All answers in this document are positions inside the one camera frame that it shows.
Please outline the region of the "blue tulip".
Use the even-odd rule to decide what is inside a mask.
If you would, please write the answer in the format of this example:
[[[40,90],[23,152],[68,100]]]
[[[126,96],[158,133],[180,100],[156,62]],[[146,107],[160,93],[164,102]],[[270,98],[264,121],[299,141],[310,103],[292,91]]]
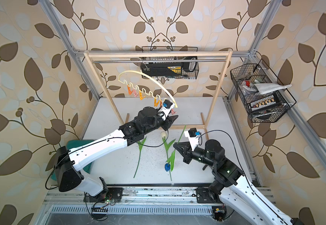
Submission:
[[[178,142],[180,142],[180,140],[182,139],[185,129],[186,129],[186,125],[184,126],[184,128],[181,132]],[[165,147],[166,153],[168,153],[169,148],[174,144],[175,140],[171,141],[170,143],[167,143],[167,139],[165,137],[163,137],[163,140],[165,141],[164,147]],[[171,155],[167,156],[166,164],[164,166],[164,168],[167,172],[172,172],[174,169],[175,155],[176,155],[176,150],[173,150]]]

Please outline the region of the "yellow clip hanger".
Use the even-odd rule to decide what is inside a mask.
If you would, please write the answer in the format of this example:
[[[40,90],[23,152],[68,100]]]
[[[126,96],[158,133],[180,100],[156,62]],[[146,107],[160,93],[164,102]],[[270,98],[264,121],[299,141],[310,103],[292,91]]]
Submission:
[[[118,75],[118,81],[127,87],[127,90],[138,94],[138,97],[154,99],[154,106],[163,106],[165,100],[172,102],[172,108],[178,108],[173,94],[159,81],[146,73],[137,70],[125,70]]]

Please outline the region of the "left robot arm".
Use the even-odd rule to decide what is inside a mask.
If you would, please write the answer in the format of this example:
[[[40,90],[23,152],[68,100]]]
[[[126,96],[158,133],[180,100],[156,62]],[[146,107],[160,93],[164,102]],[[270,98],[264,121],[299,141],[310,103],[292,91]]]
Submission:
[[[57,150],[53,172],[58,190],[68,192],[79,190],[92,197],[102,197],[108,192],[103,178],[94,178],[84,171],[93,161],[119,149],[137,143],[143,145],[144,137],[159,128],[168,131],[176,115],[170,116],[175,104],[163,103],[160,108],[145,107],[130,122],[121,125],[109,135],[81,147]]]

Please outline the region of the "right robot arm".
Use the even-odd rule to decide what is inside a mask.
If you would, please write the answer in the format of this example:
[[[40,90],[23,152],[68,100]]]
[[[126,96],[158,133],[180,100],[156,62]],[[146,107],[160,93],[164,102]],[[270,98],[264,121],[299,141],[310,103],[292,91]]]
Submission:
[[[176,142],[173,147],[185,163],[196,160],[212,167],[215,180],[208,188],[210,199],[228,205],[252,225],[303,224],[272,204],[247,179],[243,170],[225,156],[225,150],[217,140],[208,140],[204,148],[190,142]]]

